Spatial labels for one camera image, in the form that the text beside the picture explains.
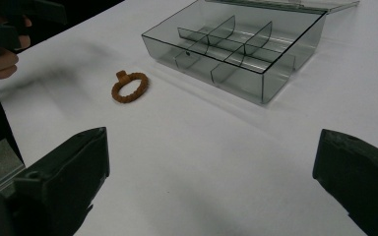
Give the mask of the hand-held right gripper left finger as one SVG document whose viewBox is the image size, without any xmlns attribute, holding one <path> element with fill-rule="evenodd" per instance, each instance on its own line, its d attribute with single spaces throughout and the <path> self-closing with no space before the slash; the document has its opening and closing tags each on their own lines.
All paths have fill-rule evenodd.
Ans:
<svg viewBox="0 0 378 236">
<path fill-rule="evenodd" d="M 109 176 L 104 127 L 81 132 L 14 178 L 20 236 L 73 236 Z"/>
</svg>

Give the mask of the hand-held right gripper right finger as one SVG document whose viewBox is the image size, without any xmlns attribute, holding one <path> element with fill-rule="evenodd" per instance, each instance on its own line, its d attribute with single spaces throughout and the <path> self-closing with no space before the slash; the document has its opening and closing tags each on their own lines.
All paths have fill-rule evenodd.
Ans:
<svg viewBox="0 0 378 236">
<path fill-rule="evenodd" d="M 312 176 L 367 236 L 378 236 L 378 147 L 324 129 Z"/>
</svg>

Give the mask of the clear grey compartment storage box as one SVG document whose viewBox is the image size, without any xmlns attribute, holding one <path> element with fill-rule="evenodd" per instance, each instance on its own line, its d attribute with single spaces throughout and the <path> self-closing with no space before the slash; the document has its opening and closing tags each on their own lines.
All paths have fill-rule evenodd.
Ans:
<svg viewBox="0 0 378 236">
<path fill-rule="evenodd" d="M 142 34 L 161 64 L 266 104 L 315 53 L 326 17 L 359 0 L 196 0 Z"/>
</svg>

